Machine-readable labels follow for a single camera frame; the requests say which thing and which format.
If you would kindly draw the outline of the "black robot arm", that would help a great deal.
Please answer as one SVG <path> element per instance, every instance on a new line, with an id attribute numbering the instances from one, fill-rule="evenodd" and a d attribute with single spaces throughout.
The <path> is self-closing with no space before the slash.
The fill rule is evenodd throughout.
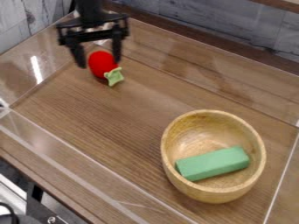
<path id="1" fill-rule="evenodd" d="M 122 41 L 130 36 L 129 15 L 103 10 L 102 0 L 75 0 L 79 17 L 58 23 L 58 41 L 67 46 L 81 68 L 87 67 L 86 42 L 113 40 L 113 56 L 122 59 Z"/>

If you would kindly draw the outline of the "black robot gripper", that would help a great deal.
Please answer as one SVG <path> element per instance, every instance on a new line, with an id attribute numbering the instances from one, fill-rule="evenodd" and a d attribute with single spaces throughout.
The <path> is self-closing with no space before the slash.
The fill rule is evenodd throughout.
<path id="1" fill-rule="evenodd" d="M 81 43 L 113 40 L 113 54 L 115 62 L 122 58 L 122 41 L 130 35 L 129 15 L 103 13 L 98 21 L 83 20 L 83 17 L 57 24 L 58 40 L 61 46 L 67 46 L 81 68 L 87 67 L 85 47 Z"/>

